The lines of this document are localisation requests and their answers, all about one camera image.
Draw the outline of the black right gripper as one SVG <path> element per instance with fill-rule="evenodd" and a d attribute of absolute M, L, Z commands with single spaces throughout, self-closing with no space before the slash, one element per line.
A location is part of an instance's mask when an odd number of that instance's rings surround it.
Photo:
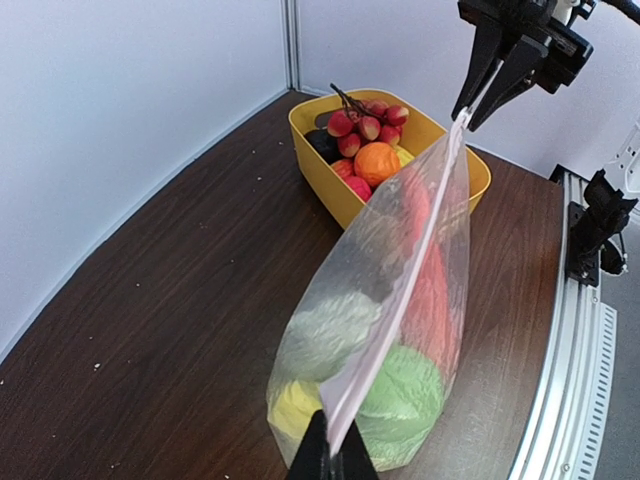
<path fill-rule="evenodd" d="M 576 18 L 590 15 L 584 1 L 459 1 L 457 5 L 460 18 L 476 30 L 453 120 L 480 98 L 497 72 L 468 123 L 470 131 L 534 83 L 550 94 L 571 85 L 593 53 L 593 46 L 572 29 Z"/>

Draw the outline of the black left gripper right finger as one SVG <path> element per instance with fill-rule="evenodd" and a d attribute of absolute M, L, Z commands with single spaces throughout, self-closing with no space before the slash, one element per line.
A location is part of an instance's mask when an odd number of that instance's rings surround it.
<path fill-rule="evenodd" d="M 333 478 L 337 480 L 379 479 L 355 422 L 352 422 L 340 450 L 333 457 Z"/>

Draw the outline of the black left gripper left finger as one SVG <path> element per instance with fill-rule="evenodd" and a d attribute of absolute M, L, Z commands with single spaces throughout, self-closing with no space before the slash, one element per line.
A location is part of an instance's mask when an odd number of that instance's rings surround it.
<path fill-rule="evenodd" d="M 326 440 L 326 417 L 323 410 L 317 410 L 311 417 L 286 479 L 330 480 L 331 478 L 331 458 Z"/>

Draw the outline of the yellow toy bell pepper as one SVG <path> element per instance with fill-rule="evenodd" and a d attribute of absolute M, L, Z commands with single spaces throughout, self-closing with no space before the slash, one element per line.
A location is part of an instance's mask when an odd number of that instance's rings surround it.
<path fill-rule="evenodd" d="M 322 409 L 318 384 L 294 380 L 284 384 L 268 411 L 268 422 L 283 454 L 297 451 L 317 410 Z"/>

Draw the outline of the green toy apple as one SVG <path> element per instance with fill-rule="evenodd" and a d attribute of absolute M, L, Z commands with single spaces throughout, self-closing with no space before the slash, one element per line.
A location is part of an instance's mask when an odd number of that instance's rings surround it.
<path fill-rule="evenodd" d="M 379 472 L 411 462 L 444 406 L 439 369 L 420 352 L 393 345 L 356 416 Z"/>

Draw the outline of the white toy cauliflower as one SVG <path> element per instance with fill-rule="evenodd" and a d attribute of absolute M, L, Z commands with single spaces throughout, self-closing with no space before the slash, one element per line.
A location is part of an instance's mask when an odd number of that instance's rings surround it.
<path fill-rule="evenodd" d="M 362 292 L 326 296 L 290 319 L 274 370 L 282 380 L 323 382 L 367 339 L 381 304 Z"/>

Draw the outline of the clear zip top bag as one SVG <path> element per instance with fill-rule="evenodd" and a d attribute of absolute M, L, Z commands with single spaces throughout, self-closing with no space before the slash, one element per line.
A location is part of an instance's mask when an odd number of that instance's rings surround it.
<path fill-rule="evenodd" d="M 294 311 L 306 310 L 326 296 L 352 291 L 381 304 L 380 317 L 362 346 L 335 375 L 316 382 L 331 449 L 342 445 L 347 429 L 356 423 L 390 348 L 407 346 L 400 329 L 434 233 L 446 262 L 450 295 L 462 316 L 462 340 L 470 270 L 470 178 L 464 141 L 470 117 L 468 109 L 461 110 L 448 133 L 376 189 Z M 444 405 L 456 372 L 457 368 L 452 377 L 440 372 Z M 273 366 L 266 392 L 268 411 L 289 381 L 294 380 L 280 379 Z"/>

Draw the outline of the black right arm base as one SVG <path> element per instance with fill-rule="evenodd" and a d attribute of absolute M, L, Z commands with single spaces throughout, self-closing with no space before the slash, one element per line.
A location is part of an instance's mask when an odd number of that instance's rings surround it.
<path fill-rule="evenodd" d="M 600 272 L 619 276 L 626 271 L 627 253 L 622 232 L 638 200 L 627 199 L 596 171 L 583 193 L 587 204 L 569 203 L 567 275 L 582 285 L 598 287 Z"/>

